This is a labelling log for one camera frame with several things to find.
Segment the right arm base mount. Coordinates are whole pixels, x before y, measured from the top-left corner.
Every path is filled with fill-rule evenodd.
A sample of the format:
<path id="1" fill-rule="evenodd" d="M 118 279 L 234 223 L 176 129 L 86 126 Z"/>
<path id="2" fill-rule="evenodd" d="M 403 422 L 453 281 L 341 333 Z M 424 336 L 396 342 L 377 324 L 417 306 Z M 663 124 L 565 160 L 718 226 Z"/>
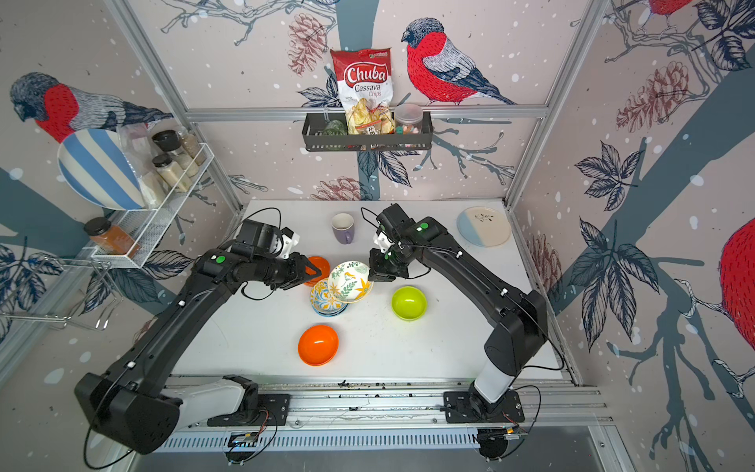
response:
<path id="1" fill-rule="evenodd" d="M 485 400 L 475 385 L 467 391 L 445 391 L 442 412 L 449 424 L 509 423 L 525 421 L 519 394 L 508 389 L 496 402 Z"/>

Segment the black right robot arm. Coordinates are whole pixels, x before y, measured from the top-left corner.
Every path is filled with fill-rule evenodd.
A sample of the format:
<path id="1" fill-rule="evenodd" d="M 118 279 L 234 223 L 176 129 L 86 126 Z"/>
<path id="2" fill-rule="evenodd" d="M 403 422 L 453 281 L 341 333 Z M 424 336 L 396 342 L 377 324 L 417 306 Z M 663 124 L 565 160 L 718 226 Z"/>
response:
<path id="1" fill-rule="evenodd" d="M 370 252 L 369 280 L 408 280 L 409 267 L 417 262 L 466 296 L 493 327 L 484 346 L 487 363 L 470 396 L 485 406 L 499 403 L 549 341 L 544 296 L 535 290 L 525 293 L 495 275 L 434 218 L 414 220 L 398 204 L 373 217 L 376 247 Z"/>

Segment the yellow flower ceramic bowl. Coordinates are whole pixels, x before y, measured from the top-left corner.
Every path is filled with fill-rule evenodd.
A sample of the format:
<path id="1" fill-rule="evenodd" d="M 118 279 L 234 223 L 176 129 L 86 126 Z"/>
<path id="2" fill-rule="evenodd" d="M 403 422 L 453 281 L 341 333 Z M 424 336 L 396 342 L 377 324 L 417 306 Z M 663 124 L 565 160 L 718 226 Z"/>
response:
<path id="1" fill-rule="evenodd" d="M 370 294 L 374 287 L 369 280 L 370 267 L 359 261 L 344 262 L 336 266 L 328 277 L 330 294 L 346 304 L 357 303 Z"/>

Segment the blue yellow patterned bowl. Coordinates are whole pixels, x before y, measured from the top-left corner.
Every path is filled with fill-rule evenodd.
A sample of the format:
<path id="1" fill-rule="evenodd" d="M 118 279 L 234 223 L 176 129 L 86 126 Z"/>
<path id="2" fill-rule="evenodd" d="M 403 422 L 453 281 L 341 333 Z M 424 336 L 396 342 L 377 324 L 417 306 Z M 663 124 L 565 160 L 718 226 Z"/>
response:
<path id="1" fill-rule="evenodd" d="M 323 317 L 335 317 L 348 308 L 346 303 L 337 300 L 330 294 L 326 279 L 320 280 L 312 288 L 310 302 L 313 310 Z"/>

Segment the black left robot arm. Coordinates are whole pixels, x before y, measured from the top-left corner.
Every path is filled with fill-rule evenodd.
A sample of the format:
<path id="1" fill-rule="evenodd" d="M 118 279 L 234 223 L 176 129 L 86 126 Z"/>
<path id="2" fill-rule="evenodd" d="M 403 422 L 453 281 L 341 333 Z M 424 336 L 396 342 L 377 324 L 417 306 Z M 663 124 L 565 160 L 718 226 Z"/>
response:
<path id="1" fill-rule="evenodd" d="M 240 288 L 260 282 L 288 290 L 322 275 L 295 252 L 289 228 L 245 220 L 236 238 L 207 251 L 184 287 L 142 338 L 104 374 L 85 375 L 75 387 L 90 430 L 137 452 L 150 454 L 177 429 L 197 422 L 265 420 L 257 384 L 240 376 L 169 391 L 175 365 L 212 315 Z"/>

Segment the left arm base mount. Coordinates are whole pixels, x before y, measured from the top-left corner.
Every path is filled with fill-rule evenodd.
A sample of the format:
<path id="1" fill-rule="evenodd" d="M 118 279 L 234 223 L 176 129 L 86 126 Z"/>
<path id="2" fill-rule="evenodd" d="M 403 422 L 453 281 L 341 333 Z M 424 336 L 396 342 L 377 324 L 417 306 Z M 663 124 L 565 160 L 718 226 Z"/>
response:
<path id="1" fill-rule="evenodd" d="M 288 393 L 260 393 L 257 383 L 242 376 L 224 376 L 243 389 L 237 408 L 208 419 L 209 427 L 284 426 L 287 421 L 292 395 Z"/>

